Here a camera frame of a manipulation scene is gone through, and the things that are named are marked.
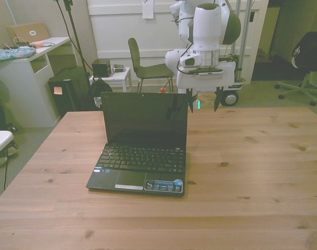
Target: office chair base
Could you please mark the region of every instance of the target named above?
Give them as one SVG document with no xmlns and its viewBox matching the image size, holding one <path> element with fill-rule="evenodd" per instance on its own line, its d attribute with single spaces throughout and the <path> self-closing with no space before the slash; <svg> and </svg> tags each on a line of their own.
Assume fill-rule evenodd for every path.
<svg viewBox="0 0 317 250">
<path fill-rule="evenodd" d="M 317 94 L 317 90 L 306 89 L 306 85 L 309 82 L 309 78 L 310 78 L 310 74 L 306 74 L 306 76 L 305 76 L 305 78 L 303 80 L 303 83 L 300 85 L 300 87 L 293 86 L 293 85 L 290 85 L 290 84 L 286 84 L 286 83 L 283 83 L 283 82 L 279 82 L 277 85 L 275 85 L 276 89 L 279 89 L 280 87 L 285 87 L 285 88 L 288 88 L 288 89 L 291 89 L 291 90 L 282 92 L 282 94 L 279 95 L 278 98 L 279 99 L 283 99 L 285 95 L 301 92 L 307 98 L 311 99 L 310 105 L 311 106 L 315 106 L 316 102 L 317 102 L 317 99 L 313 95 L 311 95 L 311 93 L 312 94 Z"/>
</svg>

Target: electronic device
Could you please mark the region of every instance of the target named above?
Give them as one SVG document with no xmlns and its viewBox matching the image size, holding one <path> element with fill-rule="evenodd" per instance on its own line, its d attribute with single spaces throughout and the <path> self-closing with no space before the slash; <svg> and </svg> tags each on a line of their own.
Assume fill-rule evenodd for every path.
<svg viewBox="0 0 317 250">
<path fill-rule="evenodd" d="M 108 143 L 86 185 L 185 194 L 187 95 L 102 92 Z"/>
<path fill-rule="evenodd" d="M 116 72 L 116 73 L 118 73 L 118 72 L 125 72 L 125 71 L 126 71 L 126 69 L 124 68 L 124 66 L 121 65 L 121 64 L 113 64 L 113 65 L 111 66 L 111 70 L 112 70 L 112 72 Z"/>
<path fill-rule="evenodd" d="M 99 58 L 92 63 L 94 77 L 110 77 L 111 63 L 110 59 Z"/>
<path fill-rule="evenodd" d="M 48 86 L 62 118 L 69 111 L 96 110 L 83 67 L 65 68 L 48 80 Z"/>
</svg>

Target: laptop screen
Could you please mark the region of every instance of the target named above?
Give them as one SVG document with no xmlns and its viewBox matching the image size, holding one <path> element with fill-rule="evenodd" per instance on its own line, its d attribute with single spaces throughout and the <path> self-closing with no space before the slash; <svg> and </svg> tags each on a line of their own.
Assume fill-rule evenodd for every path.
<svg viewBox="0 0 317 250">
<path fill-rule="evenodd" d="M 186 94 L 102 92 L 109 143 L 186 146 Z"/>
</svg>

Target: laptop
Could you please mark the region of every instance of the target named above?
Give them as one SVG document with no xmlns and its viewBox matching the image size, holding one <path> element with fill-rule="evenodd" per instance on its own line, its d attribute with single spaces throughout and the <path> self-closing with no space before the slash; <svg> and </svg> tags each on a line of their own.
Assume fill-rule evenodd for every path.
<svg viewBox="0 0 317 250">
<path fill-rule="evenodd" d="M 102 92 L 108 143 L 86 187 L 185 194 L 186 94 Z"/>
</svg>

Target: office chair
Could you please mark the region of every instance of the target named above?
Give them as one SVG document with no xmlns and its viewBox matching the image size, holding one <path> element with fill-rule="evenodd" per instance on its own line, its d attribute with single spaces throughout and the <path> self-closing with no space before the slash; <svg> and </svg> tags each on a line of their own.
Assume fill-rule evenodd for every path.
<svg viewBox="0 0 317 250">
<path fill-rule="evenodd" d="M 307 89 L 306 85 L 310 80 L 310 73 L 317 71 L 317 32 L 308 32 L 296 45 L 292 53 L 291 63 L 295 68 L 305 69 L 307 74 L 304 77 L 303 83 L 297 86 L 279 82 L 275 85 L 276 89 L 280 87 L 286 87 L 291 89 L 289 91 L 283 92 L 278 96 L 279 99 L 283 99 L 285 95 L 301 92 L 306 95 L 312 101 L 311 106 L 315 106 L 317 99 L 311 95 L 317 94 L 315 89 Z"/>
<path fill-rule="evenodd" d="M 165 65 L 158 64 L 148 67 L 142 67 L 140 65 L 140 52 L 138 50 L 137 42 L 134 38 L 129 38 L 128 46 L 131 51 L 131 57 L 133 62 L 133 68 L 136 76 L 140 79 L 137 85 L 137 92 L 141 92 L 142 83 L 145 79 L 161 79 L 166 78 L 170 87 L 170 92 L 173 92 L 173 81 L 172 77 L 174 73 Z"/>
</svg>

